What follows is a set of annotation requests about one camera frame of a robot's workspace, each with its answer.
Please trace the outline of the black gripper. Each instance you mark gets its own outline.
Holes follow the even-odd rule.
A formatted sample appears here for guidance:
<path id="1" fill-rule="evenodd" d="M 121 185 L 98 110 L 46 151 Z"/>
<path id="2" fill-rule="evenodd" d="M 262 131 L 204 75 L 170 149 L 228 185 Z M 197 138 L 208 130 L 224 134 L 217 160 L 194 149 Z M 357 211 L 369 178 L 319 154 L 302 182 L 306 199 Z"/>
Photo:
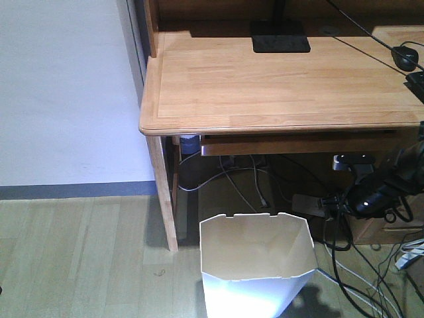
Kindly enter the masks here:
<path id="1" fill-rule="evenodd" d="M 344 199 L 344 212 L 357 219 L 400 217 L 401 197 L 407 195 L 407 181 L 392 173 L 374 172 L 350 189 Z M 291 210 L 304 215 L 334 219 L 323 198 L 294 194 Z"/>

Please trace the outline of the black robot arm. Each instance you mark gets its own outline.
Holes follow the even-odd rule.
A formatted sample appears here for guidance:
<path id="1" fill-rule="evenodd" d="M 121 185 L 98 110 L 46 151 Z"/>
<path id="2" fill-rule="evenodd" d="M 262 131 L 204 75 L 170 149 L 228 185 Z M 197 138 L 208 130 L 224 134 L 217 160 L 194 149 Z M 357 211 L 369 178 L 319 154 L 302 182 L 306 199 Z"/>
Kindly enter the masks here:
<path id="1" fill-rule="evenodd" d="M 406 197 L 423 193 L 423 123 L 418 143 L 389 153 L 378 167 L 374 163 L 375 158 L 365 154 L 335 155 L 333 169 L 350 172 L 353 183 L 327 197 L 295 194 L 292 210 L 325 219 L 350 215 L 383 218 L 389 223 L 397 218 L 411 222 L 413 213 Z"/>

